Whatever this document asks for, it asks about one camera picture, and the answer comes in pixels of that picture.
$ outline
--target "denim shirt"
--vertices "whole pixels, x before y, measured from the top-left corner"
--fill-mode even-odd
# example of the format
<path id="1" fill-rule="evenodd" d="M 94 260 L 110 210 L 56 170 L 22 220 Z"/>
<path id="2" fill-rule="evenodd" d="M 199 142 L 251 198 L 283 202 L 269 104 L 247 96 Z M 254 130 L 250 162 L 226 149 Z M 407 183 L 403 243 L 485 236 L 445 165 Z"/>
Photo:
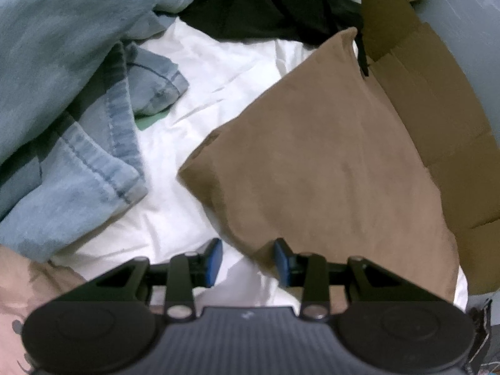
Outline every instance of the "denim shirt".
<path id="1" fill-rule="evenodd" d="M 44 262 L 146 195 L 134 114 L 188 82 L 132 40 L 191 2 L 0 0 L 0 244 Z"/>

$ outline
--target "cardboard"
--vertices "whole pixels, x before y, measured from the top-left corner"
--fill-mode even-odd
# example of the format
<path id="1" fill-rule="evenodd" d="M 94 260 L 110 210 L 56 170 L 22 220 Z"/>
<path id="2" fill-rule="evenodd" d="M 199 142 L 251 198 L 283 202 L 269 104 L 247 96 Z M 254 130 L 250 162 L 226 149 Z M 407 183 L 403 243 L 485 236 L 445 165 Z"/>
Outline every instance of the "cardboard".
<path id="1" fill-rule="evenodd" d="M 370 69 L 441 191 L 469 291 L 500 286 L 500 152 L 467 78 L 413 0 L 363 0 Z"/>

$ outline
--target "white cloth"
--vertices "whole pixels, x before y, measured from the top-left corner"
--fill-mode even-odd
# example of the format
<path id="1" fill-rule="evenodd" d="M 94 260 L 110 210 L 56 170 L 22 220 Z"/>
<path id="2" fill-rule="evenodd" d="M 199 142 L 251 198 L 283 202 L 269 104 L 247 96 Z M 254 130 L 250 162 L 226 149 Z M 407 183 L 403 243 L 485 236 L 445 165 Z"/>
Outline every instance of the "white cloth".
<path id="1" fill-rule="evenodd" d="M 73 268 L 85 279 L 95 278 L 138 255 L 148 257 L 151 263 L 161 263 L 198 249 L 211 238 L 224 239 L 215 219 L 209 218 L 178 180 L 178 169 L 212 130 L 238 116 L 311 53 L 294 41 L 217 42 L 179 19 L 162 37 L 142 47 L 179 64 L 190 87 L 164 119 L 138 134 L 149 194 L 123 216 L 52 259 Z M 216 286 L 196 291 L 198 308 L 298 306 L 294 297 L 278 287 L 276 279 L 261 274 L 228 242 L 224 242 L 223 250 Z M 467 281 L 463 273 L 459 288 L 456 302 L 465 308 Z"/>

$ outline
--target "beige fabric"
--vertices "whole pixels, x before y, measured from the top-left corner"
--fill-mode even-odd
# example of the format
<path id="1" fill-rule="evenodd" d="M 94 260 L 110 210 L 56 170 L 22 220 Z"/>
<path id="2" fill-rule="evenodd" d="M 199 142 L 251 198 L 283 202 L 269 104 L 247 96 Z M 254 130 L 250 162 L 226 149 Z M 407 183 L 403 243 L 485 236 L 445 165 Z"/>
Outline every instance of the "beige fabric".
<path id="1" fill-rule="evenodd" d="M 24 320 L 41 304 L 84 282 L 69 268 L 36 263 L 0 247 L 0 374 L 32 370 L 21 342 Z"/>
<path id="2" fill-rule="evenodd" d="M 180 170 L 235 245 L 271 264 L 269 244 L 331 262 L 363 255 L 453 300 L 457 247 L 439 191 L 378 82 L 341 32 L 215 130 Z"/>

